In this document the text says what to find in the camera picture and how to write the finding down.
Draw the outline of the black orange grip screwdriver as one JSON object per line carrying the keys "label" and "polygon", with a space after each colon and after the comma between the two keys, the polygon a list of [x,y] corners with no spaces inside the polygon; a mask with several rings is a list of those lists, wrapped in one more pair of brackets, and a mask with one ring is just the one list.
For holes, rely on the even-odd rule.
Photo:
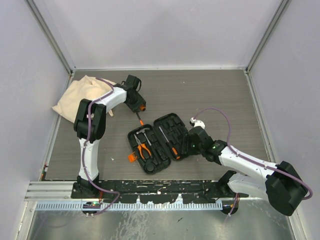
{"label": "black orange grip screwdriver", "polygon": [[166,143],[173,155],[173,157],[176,159],[176,160],[179,160],[181,157],[180,155],[178,154],[178,151],[176,150],[176,148],[174,147],[174,145],[169,141],[169,139],[167,138],[166,134],[164,133],[163,129],[161,128],[161,126],[158,127],[160,132],[162,133],[162,135],[164,136],[165,140],[166,140]]}

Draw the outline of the black handle claw hammer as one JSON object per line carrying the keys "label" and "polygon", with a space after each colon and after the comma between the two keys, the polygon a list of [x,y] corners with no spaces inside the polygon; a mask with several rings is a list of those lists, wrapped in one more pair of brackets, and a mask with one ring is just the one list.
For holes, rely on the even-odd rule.
{"label": "black handle claw hammer", "polygon": [[146,138],[146,141],[148,143],[148,145],[151,147],[152,146],[152,143],[151,141],[149,140],[148,136],[147,136],[147,130],[150,130],[149,128],[145,127],[145,128],[142,128],[141,130],[137,131],[136,133],[137,134],[143,134],[144,137]]}

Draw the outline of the black plastic tool case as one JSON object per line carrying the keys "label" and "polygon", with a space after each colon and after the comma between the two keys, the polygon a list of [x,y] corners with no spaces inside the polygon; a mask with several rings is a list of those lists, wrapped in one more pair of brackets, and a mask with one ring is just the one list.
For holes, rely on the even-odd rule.
{"label": "black plastic tool case", "polygon": [[[168,140],[176,148],[180,159],[175,159],[171,153],[167,141],[162,135],[159,126],[167,136]],[[152,146],[149,146],[145,136],[142,133],[137,133],[143,128],[149,128],[146,131]],[[144,124],[140,127],[130,131],[127,134],[129,145],[132,153],[128,156],[128,160],[138,162],[142,170],[148,175],[154,175],[168,168],[172,161],[182,161],[185,157],[182,155],[182,145],[185,134],[188,133],[185,123],[176,113],[169,113],[154,120],[153,124]],[[151,157],[143,160],[139,154],[138,144],[135,140],[134,134],[140,139],[141,143],[146,144],[151,152]]]}

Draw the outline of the orange black needle nose pliers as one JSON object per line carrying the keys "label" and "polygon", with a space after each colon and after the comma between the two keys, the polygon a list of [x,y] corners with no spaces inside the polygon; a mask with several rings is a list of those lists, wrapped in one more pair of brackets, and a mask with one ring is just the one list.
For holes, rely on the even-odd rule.
{"label": "orange black needle nose pliers", "polygon": [[147,145],[145,143],[141,143],[140,139],[138,138],[138,136],[136,134],[133,135],[135,138],[135,141],[137,143],[137,148],[138,148],[138,152],[140,157],[143,160],[149,159],[152,154],[151,151],[148,149]]}

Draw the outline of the orange handle black shaft screwdriver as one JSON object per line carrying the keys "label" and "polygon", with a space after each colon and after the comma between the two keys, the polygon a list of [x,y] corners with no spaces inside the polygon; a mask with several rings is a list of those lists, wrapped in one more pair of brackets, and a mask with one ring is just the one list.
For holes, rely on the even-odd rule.
{"label": "orange handle black shaft screwdriver", "polygon": [[144,112],[144,111],[146,110],[146,107],[145,107],[144,105],[142,105],[142,106],[140,107],[140,110],[141,110],[142,112]]}

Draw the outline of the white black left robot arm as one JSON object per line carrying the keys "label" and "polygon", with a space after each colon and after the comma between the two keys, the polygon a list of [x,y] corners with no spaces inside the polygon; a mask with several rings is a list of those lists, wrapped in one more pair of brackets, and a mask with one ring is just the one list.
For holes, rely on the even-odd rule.
{"label": "white black left robot arm", "polygon": [[139,93],[142,81],[138,77],[129,74],[125,81],[116,84],[99,77],[97,80],[107,84],[110,90],[93,100],[82,99],[73,125],[80,143],[81,160],[74,187],[88,198],[97,197],[102,190],[98,184],[98,148],[106,130],[107,112],[122,103],[135,114],[146,110],[146,100]]}

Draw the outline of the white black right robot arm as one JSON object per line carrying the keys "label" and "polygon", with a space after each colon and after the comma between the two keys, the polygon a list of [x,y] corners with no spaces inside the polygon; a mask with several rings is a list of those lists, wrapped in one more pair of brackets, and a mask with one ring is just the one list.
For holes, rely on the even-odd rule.
{"label": "white black right robot arm", "polygon": [[218,181],[225,197],[247,194],[291,216],[308,193],[295,168],[286,161],[277,164],[245,154],[225,141],[213,140],[200,126],[190,129],[185,138],[188,155],[202,155],[209,162],[230,168]]}

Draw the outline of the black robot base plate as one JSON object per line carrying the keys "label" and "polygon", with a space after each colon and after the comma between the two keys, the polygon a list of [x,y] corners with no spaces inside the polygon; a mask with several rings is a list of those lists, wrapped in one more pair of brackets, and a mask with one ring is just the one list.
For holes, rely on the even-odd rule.
{"label": "black robot base plate", "polygon": [[172,204],[181,197],[183,204],[206,204],[236,196],[231,190],[223,190],[214,180],[102,180],[97,185],[110,192],[100,193],[96,188],[88,190],[75,182],[71,198],[102,198],[103,202],[110,203],[117,196],[116,192],[119,192],[117,203]]}

